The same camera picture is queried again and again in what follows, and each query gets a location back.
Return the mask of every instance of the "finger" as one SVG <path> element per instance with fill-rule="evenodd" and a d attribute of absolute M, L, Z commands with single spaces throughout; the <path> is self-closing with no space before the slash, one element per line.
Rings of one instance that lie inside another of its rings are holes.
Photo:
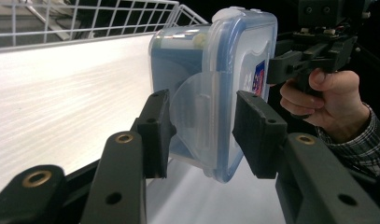
<path fill-rule="evenodd" d="M 315 109 L 303 107 L 300 105 L 295 105 L 285 98 L 282 98 L 280 100 L 280 104 L 282 105 L 283 108 L 285 108 L 288 112 L 290 112 L 293 115 L 303 116 L 303 115 L 311 115 L 315 113 Z"/>
<path fill-rule="evenodd" d="M 352 71 L 328 74 L 317 68 L 309 75 L 309 86 L 315 91 L 345 93 L 359 87 L 359 76 Z"/>
<path fill-rule="evenodd" d="M 296 88 L 296 82 L 294 79 L 288 80 L 282 88 L 280 88 L 280 94 L 287 101 L 294 105 L 298 105 L 306 108 L 321 108 L 324 105 L 324 100 L 299 91 Z"/>

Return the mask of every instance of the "plastic container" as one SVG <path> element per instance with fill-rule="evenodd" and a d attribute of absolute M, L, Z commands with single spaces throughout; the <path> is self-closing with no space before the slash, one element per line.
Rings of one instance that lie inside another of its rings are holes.
<path fill-rule="evenodd" d="M 276 17 L 257 9 L 224 8 L 213 23 L 160 30 L 149 45 L 153 91 L 169 89 L 177 135 L 170 156 L 228 182 L 243 158 L 232 129 L 236 92 L 265 101 L 274 57 Z"/>

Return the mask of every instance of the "container label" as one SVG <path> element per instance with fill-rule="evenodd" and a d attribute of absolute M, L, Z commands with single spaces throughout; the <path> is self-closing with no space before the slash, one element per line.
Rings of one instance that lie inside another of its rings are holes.
<path fill-rule="evenodd" d="M 262 95 L 262 84 L 264 79 L 265 72 L 265 61 L 262 61 L 256 66 L 256 72 L 254 73 L 253 78 L 253 87 L 252 90 L 254 94 L 261 96 Z"/>

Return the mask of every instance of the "human hand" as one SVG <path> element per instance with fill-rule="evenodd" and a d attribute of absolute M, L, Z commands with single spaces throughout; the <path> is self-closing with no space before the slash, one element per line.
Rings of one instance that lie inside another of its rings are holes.
<path fill-rule="evenodd" d="M 360 99 L 356 73 L 326 74 L 317 68 L 309 76 L 309 85 L 321 97 L 298 90 L 293 78 L 280 89 L 280 104 L 291 114 L 311 115 L 305 121 L 323 128 L 336 143 L 352 140 L 363 131 L 370 110 Z"/>

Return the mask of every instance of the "shirt sleeve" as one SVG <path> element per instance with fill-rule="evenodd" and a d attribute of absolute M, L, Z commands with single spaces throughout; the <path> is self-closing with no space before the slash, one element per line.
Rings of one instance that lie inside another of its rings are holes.
<path fill-rule="evenodd" d="M 368 108 L 371 112 L 370 124 L 361 135 L 349 142 L 335 144 L 322 128 L 316 127 L 316 131 L 339 159 L 372 175 L 380 175 L 380 121 Z"/>

